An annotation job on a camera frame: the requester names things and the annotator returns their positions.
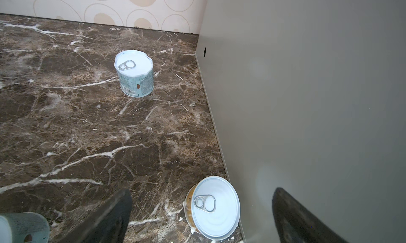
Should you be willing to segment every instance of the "tin can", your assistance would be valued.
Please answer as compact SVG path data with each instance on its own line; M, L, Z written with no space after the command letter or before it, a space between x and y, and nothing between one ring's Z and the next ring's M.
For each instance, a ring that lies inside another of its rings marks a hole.
M47 243L48 221L38 213L0 213L0 242Z
M141 98L154 89L152 59L144 52L126 50L116 55L114 62L121 90L130 97Z
M210 176L194 185L185 200L186 221L211 240L229 237L240 220L240 201L233 186L225 179Z

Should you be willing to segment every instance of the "can lid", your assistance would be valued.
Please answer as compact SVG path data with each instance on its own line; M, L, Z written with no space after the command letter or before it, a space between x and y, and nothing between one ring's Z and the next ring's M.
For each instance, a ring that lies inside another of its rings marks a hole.
M12 233L10 224L8 220L0 215L0 235L2 236L2 242L4 243L11 243L12 242Z
M146 53L126 50L116 55L114 67L126 76L135 77L150 72L153 64L152 59Z
M236 190L218 176L201 180L192 196L192 217L205 237L212 240L227 238L240 220L240 201Z

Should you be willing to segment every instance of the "ring pull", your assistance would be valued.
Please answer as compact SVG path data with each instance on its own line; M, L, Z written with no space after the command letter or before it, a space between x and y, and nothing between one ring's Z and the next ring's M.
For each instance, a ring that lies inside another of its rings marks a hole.
M119 70L127 70L130 68L135 68L135 62L133 62L132 60L125 61L119 65Z
M212 195L199 195L193 200L196 208L207 213L213 213L216 210L216 199Z

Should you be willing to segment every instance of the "marble floor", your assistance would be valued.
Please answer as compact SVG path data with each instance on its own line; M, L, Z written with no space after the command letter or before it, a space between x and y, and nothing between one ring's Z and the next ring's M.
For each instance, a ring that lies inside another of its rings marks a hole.
M211 242L182 202L226 177L196 65L198 36L0 15L0 213L37 212L57 242L128 187L125 242ZM154 61L154 91L130 98L114 57ZM240 242L239 228L223 242Z

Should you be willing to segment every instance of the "open can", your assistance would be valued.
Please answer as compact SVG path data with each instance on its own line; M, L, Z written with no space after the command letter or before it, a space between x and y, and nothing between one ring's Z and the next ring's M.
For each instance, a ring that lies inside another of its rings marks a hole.
M154 89L152 59L144 52L126 50L116 55L114 62L121 90L135 98L144 97Z
M240 220L240 201L233 186L224 178L210 176L194 185L185 200L186 221L211 240L229 237Z

